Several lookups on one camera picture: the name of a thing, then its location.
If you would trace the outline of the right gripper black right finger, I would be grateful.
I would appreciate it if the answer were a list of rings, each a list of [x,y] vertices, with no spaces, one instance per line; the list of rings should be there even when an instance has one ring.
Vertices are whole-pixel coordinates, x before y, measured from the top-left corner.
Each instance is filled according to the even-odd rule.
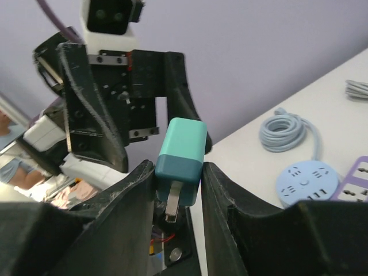
[[[205,163],[209,275],[366,275],[367,205],[301,201],[280,209]]]

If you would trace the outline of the teal plug adapter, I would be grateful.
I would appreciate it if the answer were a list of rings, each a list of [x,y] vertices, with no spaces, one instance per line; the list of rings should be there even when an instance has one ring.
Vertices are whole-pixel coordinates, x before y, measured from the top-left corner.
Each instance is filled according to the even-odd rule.
[[[165,220],[175,223],[180,206],[193,206],[204,163],[207,126],[202,121],[173,118],[155,167],[157,197],[166,203]]]

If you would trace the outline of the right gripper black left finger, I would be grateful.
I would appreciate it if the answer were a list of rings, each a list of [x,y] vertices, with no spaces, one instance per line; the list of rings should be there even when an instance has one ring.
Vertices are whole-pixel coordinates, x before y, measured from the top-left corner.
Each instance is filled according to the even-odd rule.
[[[154,165],[70,210],[1,203],[2,275],[146,275],[154,211]]]

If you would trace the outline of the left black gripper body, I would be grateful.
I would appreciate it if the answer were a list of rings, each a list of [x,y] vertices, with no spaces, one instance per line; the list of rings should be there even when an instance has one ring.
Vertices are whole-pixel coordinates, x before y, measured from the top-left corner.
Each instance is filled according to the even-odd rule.
[[[133,93],[133,52],[101,50],[88,54],[95,83],[124,144],[159,134],[153,97]]]

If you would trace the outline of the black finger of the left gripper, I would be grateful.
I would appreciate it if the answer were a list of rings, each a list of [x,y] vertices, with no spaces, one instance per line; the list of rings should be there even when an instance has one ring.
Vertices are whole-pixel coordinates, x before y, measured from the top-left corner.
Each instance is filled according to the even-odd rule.
[[[200,120],[187,81],[185,56],[180,52],[131,52],[131,99],[137,113],[131,117],[131,142],[159,133],[155,99],[167,98],[167,120]]]
[[[67,148],[78,159],[128,171],[128,156],[118,127],[94,80],[86,47],[57,46],[64,77],[64,120]]]

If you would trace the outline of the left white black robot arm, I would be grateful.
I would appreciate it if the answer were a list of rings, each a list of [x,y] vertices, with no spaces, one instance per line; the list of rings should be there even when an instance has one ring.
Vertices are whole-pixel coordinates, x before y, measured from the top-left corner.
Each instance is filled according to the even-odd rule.
[[[35,161],[65,173],[68,154],[125,173],[126,148],[157,135],[156,99],[167,118],[198,120],[185,57],[132,47],[88,53],[57,33],[33,51],[39,75],[58,96],[24,134]]]

